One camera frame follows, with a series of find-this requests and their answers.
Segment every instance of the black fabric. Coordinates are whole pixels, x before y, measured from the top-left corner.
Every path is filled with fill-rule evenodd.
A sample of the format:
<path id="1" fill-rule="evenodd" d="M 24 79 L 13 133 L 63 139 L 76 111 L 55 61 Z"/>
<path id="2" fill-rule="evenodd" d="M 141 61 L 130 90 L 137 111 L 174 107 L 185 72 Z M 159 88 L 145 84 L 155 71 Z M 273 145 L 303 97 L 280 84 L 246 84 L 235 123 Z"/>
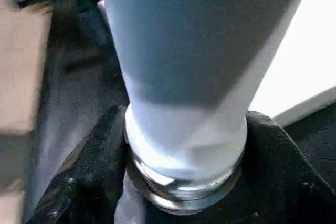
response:
<path id="1" fill-rule="evenodd" d="M 29 224 L 328 223 L 336 218 L 332 189 L 289 135 L 257 112 L 247 114 L 243 175 L 229 195 L 195 215 L 162 212 L 124 175 L 123 114 L 120 106 L 106 112 L 73 167 L 51 182 Z"/>
<path id="2" fill-rule="evenodd" d="M 336 104 L 316 111 L 286 126 L 309 162 L 336 189 Z"/>
<path id="3" fill-rule="evenodd" d="M 30 143 L 24 221 L 65 158 L 106 110 L 129 104 L 111 33 L 96 3 L 87 0 L 83 8 L 78 2 L 55 0 L 53 8 Z"/>

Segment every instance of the white cylinder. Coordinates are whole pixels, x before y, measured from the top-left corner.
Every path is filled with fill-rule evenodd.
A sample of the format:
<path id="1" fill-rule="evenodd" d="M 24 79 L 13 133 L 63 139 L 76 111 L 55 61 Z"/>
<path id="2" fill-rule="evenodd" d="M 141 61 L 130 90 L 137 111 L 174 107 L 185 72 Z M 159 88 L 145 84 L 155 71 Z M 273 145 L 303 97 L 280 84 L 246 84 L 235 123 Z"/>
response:
<path id="1" fill-rule="evenodd" d="M 300 0 L 105 0 L 134 153 L 175 179 L 217 177 Z"/>

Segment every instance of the metal fitting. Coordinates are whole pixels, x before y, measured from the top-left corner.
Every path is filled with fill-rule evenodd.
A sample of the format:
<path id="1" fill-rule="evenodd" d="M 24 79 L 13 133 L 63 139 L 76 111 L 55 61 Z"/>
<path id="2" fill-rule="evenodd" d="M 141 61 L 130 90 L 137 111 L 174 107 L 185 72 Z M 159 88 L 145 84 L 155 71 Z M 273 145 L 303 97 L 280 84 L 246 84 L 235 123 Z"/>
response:
<path id="1" fill-rule="evenodd" d="M 219 202 L 231 191 L 241 174 L 242 155 L 221 177 L 188 181 L 153 171 L 129 149 L 127 171 L 136 188 L 159 209 L 175 215 L 192 215 Z"/>

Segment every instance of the white surface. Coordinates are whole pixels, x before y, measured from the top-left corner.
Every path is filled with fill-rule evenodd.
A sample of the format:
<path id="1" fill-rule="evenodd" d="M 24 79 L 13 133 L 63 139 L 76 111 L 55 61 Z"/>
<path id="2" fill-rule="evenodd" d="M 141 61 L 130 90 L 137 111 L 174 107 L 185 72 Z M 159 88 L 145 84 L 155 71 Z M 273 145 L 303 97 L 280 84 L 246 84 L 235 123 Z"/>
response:
<path id="1" fill-rule="evenodd" d="M 279 117 L 280 124 L 336 100 L 335 0 L 302 0 L 250 110 Z M 299 106 L 311 100 L 309 108 Z"/>

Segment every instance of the tan surface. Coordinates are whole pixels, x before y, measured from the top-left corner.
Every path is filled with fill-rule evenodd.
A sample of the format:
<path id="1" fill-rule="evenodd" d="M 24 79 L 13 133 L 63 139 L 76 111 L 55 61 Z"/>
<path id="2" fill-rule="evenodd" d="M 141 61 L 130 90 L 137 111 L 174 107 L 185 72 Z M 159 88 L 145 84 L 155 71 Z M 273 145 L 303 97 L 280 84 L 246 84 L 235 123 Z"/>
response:
<path id="1" fill-rule="evenodd" d="M 29 131 L 41 74 L 45 17 L 0 0 L 0 131 Z"/>
<path id="2" fill-rule="evenodd" d="M 19 224 L 23 192 L 12 191 L 0 194 L 0 223 Z"/>

